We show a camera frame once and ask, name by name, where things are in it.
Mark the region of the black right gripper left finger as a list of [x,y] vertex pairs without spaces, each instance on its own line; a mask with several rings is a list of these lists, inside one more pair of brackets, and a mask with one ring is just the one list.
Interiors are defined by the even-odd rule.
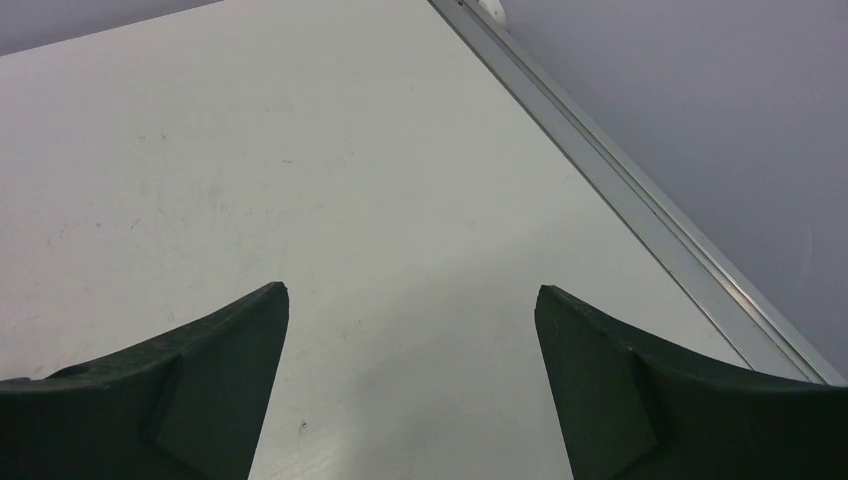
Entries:
[[2,477],[247,478],[288,321],[272,282],[109,355],[3,381]]

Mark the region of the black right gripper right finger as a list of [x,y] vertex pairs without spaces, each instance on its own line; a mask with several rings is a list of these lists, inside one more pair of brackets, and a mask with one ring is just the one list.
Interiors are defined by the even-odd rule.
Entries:
[[535,326],[577,479],[843,479],[847,391],[741,368],[556,286]]

